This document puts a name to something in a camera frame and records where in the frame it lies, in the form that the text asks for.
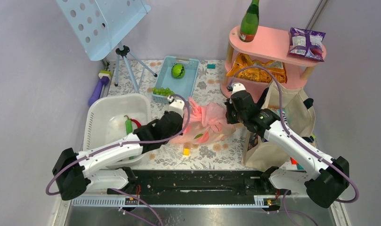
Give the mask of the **pink plastic grocery bag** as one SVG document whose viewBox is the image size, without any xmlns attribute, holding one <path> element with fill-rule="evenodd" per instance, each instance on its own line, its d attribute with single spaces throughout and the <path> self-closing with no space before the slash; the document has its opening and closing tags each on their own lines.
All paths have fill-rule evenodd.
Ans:
<svg viewBox="0 0 381 226">
<path fill-rule="evenodd" d="M 189 124 L 183 134 L 170 140 L 170 143 L 211 144 L 225 140 L 236 131 L 233 124 L 227 124 L 226 109 L 217 103 L 199 105 L 190 97 L 189 104 Z"/>
</svg>

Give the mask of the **beige floral canvas tote bag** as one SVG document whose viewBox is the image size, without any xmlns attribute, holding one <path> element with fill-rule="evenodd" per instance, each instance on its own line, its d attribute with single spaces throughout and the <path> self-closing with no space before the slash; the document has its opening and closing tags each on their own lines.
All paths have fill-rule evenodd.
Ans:
<svg viewBox="0 0 381 226">
<path fill-rule="evenodd" d="M 289 90 L 282 85 L 280 87 L 285 124 L 300 137 L 310 137 L 316 121 L 314 100 L 307 96 L 303 88 Z M 276 83 L 270 82 L 264 93 L 267 96 L 262 107 L 279 114 L 279 90 Z M 255 133 L 246 136 L 241 160 L 243 166 L 264 172 L 272 166 L 283 167 L 289 162 L 290 156 L 277 145 Z"/>
</svg>

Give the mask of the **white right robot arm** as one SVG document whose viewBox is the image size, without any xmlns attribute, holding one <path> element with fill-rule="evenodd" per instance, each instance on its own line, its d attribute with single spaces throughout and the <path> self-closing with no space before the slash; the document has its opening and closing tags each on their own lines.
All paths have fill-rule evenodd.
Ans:
<svg viewBox="0 0 381 226">
<path fill-rule="evenodd" d="M 261 180 L 262 191 L 267 194 L 277 189 L 306 192 L 309 198 L 322 208 L 329 208 L 350 185 L 349 162 L 333 158 L 314 148 L 305 139 L 282 124 L 279 115 L 262 109 L 246 90 L 233 90 L 225 102 L 227 122 L 242 123 L 250 132 L 277 145 L 294 158 L 304 173 L 270 167 L 268 177 Z"/>
</svg>

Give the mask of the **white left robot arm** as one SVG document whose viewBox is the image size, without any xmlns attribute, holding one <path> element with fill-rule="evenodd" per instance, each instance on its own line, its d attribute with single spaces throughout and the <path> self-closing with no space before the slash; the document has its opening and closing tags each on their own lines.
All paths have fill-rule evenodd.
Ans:
<svg viewBox="0 0 381 226">
<path fill-rule="evenodd" d="M 92 176 L 100 169 L 160 148 L 182 133 L 183 121 L 183 113 L 165 111 L 161 119 L 153 120 L 109 145 L 77 153 L 72 148 L 63 150 L 52 169 L 54 177 L 47 185 L 46 193 L 53 195 L 49 189 L 56 183 L 58 191 L 55 194 L 62 200 L 77 198 L 94 184 Z"/>
</svg>

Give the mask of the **yellow small block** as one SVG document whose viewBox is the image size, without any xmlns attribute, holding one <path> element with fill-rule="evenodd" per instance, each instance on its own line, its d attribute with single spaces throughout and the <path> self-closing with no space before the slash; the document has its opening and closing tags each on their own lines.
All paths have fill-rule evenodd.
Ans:
<svg viewBox="0 0 381 226">
<path fill-rule="evenodd" d="M 184 155 L 184 156 L 189 156 L 189 155 L 190 155 L 190 149 L 188 149 L 188 148 L 184 148 L 184 149 L 183 149 L 183 155 Z"/>
</svg>

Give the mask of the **red chili pepper toy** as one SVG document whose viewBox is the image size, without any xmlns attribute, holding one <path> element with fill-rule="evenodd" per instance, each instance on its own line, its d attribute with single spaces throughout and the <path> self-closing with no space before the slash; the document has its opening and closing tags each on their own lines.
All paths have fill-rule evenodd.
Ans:
<svg viewBox="0 0 381 226">
<path fill-rule="evenodd" d="M 136 128 L 139 128 L 139 127 L 141 127 L 142 125 L 141 125 L 141 123 L 139 122 L 139 121 L 137 121 L 137 120 L 135 120 L 135 119 L 130 119 L 131 120 L 131 122 L 132 123 L 134 123 L 135 125 L 136 125 Z"/>
</svg>

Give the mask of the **green grapes bunch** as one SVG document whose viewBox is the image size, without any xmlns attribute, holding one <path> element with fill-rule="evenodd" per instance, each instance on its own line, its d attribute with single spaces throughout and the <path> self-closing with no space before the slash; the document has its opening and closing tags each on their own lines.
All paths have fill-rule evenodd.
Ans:
<svg viewBox="0 0 381 226">
<path fill-rule="evenodd" d="M 155 95 L 160 95 L 160 96 L 170 96 L 172 94 L 175 94 L 170 88 L 157 88 L 157 87 L 154 87 L 152 89 L 153 91 L 153 94 Z"/>
</svg>

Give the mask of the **green cucumber toy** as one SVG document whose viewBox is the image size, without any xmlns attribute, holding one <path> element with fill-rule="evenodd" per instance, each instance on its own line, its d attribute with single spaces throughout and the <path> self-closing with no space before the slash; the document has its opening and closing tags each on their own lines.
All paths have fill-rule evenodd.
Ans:
<svg viewBox="0 0 381 226">
<path fill-rule="evenodd" d="M 125 115 L 125 130 L 126 130 L 126 135 L 130 134 L 133 132 L 133 126 L 132 126 L 132 120 L 129 116 Z"/>
</svg>

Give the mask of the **light blue perforated basket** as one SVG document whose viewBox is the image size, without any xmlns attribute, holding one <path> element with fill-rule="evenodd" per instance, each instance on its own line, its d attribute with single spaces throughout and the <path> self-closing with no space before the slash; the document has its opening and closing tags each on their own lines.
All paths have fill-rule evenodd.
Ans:
<svg viewBox="0 0 381 226">
<path fill-rule="evenodd" d="M 174 78 L 171 73 L 173 66 L 176 64 L 183 65 L 185 69 L 185 74 L 180 79 Z M 198 59 L 166 56 L 154 87 L 157 89 L 169 88 L 174 94 L 187 99 L 193 94 L 199 64 Z"/>
</svg>

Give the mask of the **teal small block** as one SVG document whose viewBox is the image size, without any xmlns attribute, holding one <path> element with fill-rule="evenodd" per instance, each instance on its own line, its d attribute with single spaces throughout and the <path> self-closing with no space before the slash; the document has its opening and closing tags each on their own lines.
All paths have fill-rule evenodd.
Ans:
<svg viewBox="0 0 381 226">
<path fill-rule="evenodd" d="M 215 64 L 207 64 L 207 69 L 215 69 L 216 65 Z"/>
</svg>

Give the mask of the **green toy watermelon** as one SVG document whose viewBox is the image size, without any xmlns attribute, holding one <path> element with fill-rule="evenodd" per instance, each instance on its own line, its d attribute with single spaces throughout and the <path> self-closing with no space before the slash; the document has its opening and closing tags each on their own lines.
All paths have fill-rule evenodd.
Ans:
<svg viewBox="0 0 381 226">
<path fill-rule="evenodd" d="M 185 75 L 185 67 L 182 64 L 175 64 L 171 69 L 171 75 L 175 79 L 181 79 Z"/>
</svg>

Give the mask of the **orange printed snack bag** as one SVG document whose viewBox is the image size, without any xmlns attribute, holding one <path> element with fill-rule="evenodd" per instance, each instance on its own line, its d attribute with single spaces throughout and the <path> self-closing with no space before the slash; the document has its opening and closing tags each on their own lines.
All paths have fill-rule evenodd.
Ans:
<svg viewBox="0 0 381 226">
<path fill-rule="evenodd" d="M 269 60 L 264 63 L 257 59 L 252 60 L 249 55 L 244 53 L 239 53 L 236 56 L 232 69 L 226 76 L 233 77 L 240 69 L 248 66 L 264 67 L 269 70 L 280 83 L 287 83 L 288 81 L 284 63 L 275 60 Z M 263 83 L 270 83 L 272 80 L 272 77 L 265 70 L 260 68 L 251 68 L 242 71 L 237 75 L 237 78 Z"/>
</svg>

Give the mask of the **floral patterned table mat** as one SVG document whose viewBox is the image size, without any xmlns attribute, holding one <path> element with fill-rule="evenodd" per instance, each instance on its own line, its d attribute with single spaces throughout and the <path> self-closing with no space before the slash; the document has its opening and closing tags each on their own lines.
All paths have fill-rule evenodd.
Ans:
<svg viewBox="0 0 381 226">
<path fill-rule="evenodd" d="M 136 60 L 130 60 L 131 68 L 136 79 L 139 79 L 143 67 Z M 145 60 L 154 72 L 159 73 L 163 60 Z M 215 69 L 207 69 L 207 64 L 215 64 Z M 127 75 L 127 68 L 123 61 L 120 61 L 119 84 L 117 87 L 113 83 L 109 87 L 108 96 L 120 96 L 135 93 L 133 84 Z M 152 100 L 152 89 L 156 78 L 148 70 L 144 71 L 144 77 L 140 86 L 140 94 L 145 95 L 150 100 L 152 119 L 160 118 L 167 105 L 156 103 Z M 198 75 L 192 98 L 200 105 L 207 105 L 210 102 L 225 107 L 223 102 L 226 97 L 220 90 L 221 77 L 224 75 L 223 60 L 201 60 L 198 67 Z M 106 137 L 106 142 L 111 143 L 125 134 L 125 123 L 118 119 L 113 119 L 108 129 L 110 132 Z M 242 163 L 243 145 L 246 144 L 248 130 L 245 127 L 236 125 L 236 132 L 224 141 L 218 141 L 209 145 L 173 145 L 167 144 L 160 149 L 148 152 L 132 169 L 154 169 L 154 170 L 251 170 L 244 167 Z M 189 148 L 190 154 L 183 155 L 183 149 Z"/>
</svg>

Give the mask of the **white plastic tub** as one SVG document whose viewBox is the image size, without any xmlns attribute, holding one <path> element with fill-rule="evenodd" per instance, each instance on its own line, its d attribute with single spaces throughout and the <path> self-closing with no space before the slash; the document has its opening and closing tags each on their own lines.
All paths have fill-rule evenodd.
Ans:
<svg viewBox="0 0 381 226">
<path fill-rule="evenodd" d="M 150 101 L 138 93 L 97 100 L 88 111 L 82 149 L 95 149 L 124 138 L 125 115 L 146 125 L 151 121 Z"/>
</svg>

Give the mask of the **pink two-tier wooden shelf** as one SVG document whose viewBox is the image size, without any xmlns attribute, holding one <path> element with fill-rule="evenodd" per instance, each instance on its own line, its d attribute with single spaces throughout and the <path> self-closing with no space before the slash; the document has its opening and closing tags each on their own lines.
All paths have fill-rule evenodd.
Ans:
<svg viewBox="0 0 381 226">
<path fill-rule="evenodd" d="M 261 62 L 268 69 L 276 69 L 280 64 L 286 72 L 287 82 L 282 85 L 289 90 L 303 88 L 307 79 L 319 64 L 317 61 L 303 59 L 288 54 L 290 32 L 264 26 L 259 26 L 256 36 L 251 42 L 243 42 L 239 38 L 240 26 L 229 33 L 225 70 L 229 72 L 239 53 L 246 54 L 255 62 Z"/>
</svg>

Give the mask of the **red orange small block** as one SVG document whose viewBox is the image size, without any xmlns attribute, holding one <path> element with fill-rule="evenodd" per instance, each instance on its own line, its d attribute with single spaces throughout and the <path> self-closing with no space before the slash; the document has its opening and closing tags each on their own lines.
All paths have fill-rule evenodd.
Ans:
<svg viewBox="0 0 381 226">
<path fill-rule="evenodd" d="M 291 164 L 292 164 L 292 165 L 297 165 L 298 162 L 297 162 L 295 159 L 291 158 Z"/>
</svg>

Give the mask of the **purple dumbbell toy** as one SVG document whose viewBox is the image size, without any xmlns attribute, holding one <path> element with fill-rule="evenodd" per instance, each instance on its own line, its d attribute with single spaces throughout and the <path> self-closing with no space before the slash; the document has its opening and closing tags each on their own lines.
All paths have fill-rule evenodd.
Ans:
<svg viewBox="0 0 381 226">
<path fill-rule="evenodd" d="M 94 88 L 91 97 L 88 99 L 88 106 L 92 106 L 97 100 L 100 99 L 102 89 L 109 83 L 112 78 L 110 71 L 101 70 L 98 74 L 99 80 Z"/>
</svg>

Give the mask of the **green glass bottle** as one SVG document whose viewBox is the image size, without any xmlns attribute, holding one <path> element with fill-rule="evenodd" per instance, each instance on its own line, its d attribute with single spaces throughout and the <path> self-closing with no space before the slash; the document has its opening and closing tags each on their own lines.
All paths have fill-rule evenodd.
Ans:
<svg viewBox="0 0 381 226">
<path fill-rule="evenodd" d="M 259 0 L 252 0 L 243 16 L 239 38 L 243 42 L 253 41 L 259 26 Z"/>
</svg>

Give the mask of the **purple snack packet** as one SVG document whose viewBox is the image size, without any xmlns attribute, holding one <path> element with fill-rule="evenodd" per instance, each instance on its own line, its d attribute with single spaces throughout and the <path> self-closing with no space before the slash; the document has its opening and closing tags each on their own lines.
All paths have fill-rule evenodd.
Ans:
<svg viewBox="0 0 381 226">
<path fill-rule="evenodd" d="M 325 32 L 290 28 L 290 45 L 288 55 L 312 61 L 324 62 L 323 40 Z"/>
</svg>

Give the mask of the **light blue music stand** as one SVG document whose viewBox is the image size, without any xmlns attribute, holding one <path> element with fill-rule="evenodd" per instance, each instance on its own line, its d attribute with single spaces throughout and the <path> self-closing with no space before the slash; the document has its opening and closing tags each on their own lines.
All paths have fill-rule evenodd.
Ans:
<svg viewBox="0 0 381 226">
<path fill-rule="evenodd" d="M 151 7 L 142 0 L 58 0 L 91 61 L 100 61 L 113 50 L 124 50 L 123 38 Z"/>
</svg>

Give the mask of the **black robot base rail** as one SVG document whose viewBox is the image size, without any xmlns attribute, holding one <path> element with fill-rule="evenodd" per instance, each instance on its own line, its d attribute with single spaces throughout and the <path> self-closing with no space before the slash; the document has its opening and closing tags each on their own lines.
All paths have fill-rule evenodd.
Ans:
<svg viewBox="0 0 381 226">
<path fill-rule="evenodd" d="M 150 205 L 255 204 L 255 198 L 277 199 L 276 189 L 260 171 L 253 170 L 140 170 L 125 169 L 129 183 L 108 195 L 127 193 Z"/>
</svg>

